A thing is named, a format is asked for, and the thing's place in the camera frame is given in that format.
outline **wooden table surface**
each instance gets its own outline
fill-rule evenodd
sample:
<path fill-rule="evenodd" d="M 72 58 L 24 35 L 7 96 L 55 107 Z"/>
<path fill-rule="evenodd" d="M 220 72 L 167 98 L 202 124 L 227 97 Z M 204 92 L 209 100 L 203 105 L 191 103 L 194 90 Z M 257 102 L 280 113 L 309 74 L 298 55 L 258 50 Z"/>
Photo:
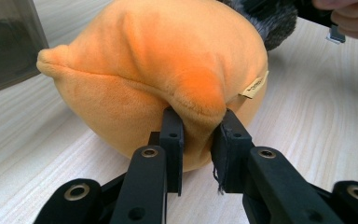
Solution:
<path fill-rule="evenodd" d="M 68 44 L 109 1 L 34 0 L 49 45 Z M 279 149 L 310 183 L 331 190 L 358 181 L 358 40 L 337 45 L 328 29 L 299 19 L 269 53 L 265 101 L 247 130 Z M 39 75 L 0 91 L 0 223 L 32 223 L 63 183 L 101 185 L 127 171 L 120 156 Z M 208 165 L 184 174 L 168 196 L 168 223 L 247 223 L 241 195 L 217 193 Z"/>

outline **plush toy ear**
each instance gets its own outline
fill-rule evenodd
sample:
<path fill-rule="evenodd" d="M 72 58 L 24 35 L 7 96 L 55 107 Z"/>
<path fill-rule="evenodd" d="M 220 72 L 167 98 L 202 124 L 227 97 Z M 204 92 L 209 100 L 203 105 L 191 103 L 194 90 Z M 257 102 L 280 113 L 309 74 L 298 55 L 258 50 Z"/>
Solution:
<path fill-rule="evenodd" d="M 227 107 L 244 124 L 252 119 L 264 89 L 254 99 L 240 93 L 268 69 L 252 24 L 211 0 L 115 0 L 70 45 L 42 50 L 37 67 L 127 157 L 160 131 L 172 106 L 184 123 L 185 171 L 211 161 Z"/>

